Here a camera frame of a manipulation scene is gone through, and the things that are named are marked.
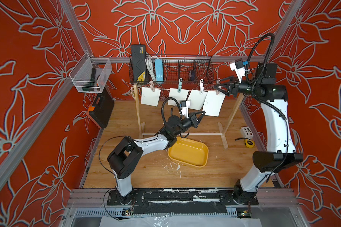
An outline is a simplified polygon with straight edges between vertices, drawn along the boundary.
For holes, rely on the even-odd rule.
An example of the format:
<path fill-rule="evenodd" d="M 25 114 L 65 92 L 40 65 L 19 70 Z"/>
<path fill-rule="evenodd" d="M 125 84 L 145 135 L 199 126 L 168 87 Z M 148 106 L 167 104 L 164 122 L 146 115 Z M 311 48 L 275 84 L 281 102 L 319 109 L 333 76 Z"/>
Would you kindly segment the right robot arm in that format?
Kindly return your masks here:
<path fill-rule="evenodd" d="M 270 43 L 264 60 L 258 63 L 253 77 L 250 78 L 248 75 L 251 57 L 256 47 L 266 38 L 270 39 Z M 259 187 L 269 181 L 272 175 L 303 161 L 303 155 L 297 153 L 291 138 L 287 88 L 276 84 L 278 65 L 268 61 L 274 39 L 273 33 L 262 36 L 253 46 L 246 61 L 237 59 L 230 63 L 231 70 L 236 72 L 237 76 L 222 79 L 214 86 L 216 91 L 226 96 L 250 95 L 260 104 L 265 117 L 267 150 L 253 153 L 252 168 L 236 182 L 232 198 L 239 205 L 252 200 Z"/>

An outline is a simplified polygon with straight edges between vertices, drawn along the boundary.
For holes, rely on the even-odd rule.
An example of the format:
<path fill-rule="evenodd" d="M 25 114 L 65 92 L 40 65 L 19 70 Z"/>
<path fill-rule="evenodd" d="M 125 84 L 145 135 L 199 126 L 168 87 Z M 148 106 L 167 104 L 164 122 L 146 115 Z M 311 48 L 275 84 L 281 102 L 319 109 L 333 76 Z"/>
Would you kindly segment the white clothespin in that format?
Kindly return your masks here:
<path fill-rule="evenodd" d="M 203 83 L 203 79 L 200 80 L 200 84 L 199 84 L 199 91 L 200 94 L 202 95 L 204 93 L 204 83 Z"/>

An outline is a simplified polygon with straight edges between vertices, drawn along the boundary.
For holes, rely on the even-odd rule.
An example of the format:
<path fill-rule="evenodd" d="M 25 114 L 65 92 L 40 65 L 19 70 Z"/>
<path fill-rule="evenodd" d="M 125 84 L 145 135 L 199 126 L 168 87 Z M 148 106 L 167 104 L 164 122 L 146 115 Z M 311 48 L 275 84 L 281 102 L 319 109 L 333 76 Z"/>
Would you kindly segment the teal clothespin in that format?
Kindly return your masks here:
<path fill-rule="evenodd" d="M 178 93 L 180 93 L 182 91 L 182 80 L 183 80 L 183 78 L 179 78 L 178 90 L 177 90 Z"/>

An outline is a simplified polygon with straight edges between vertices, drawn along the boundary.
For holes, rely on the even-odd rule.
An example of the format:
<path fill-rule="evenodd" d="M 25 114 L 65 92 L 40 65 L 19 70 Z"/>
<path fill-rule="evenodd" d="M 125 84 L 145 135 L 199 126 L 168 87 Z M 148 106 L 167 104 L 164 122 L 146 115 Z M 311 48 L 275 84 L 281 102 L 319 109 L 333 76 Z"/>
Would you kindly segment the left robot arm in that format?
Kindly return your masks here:
<path fill-rule="evenodd" d="M 141 157 L 154 151 L 172 147 L 177 136 L 197 128 L 205 111 L 190 113 L 188 118 L 181 119 L 175 115 L 169 117 L 164 126 L 153 136 L 135 140 L 130 136 L 124 137 L 108 155 L 107 161 L 116 180 L 116 190 L 119 196 L 126 198 L 132 191 L 131 174 L 134 172 Z"/>

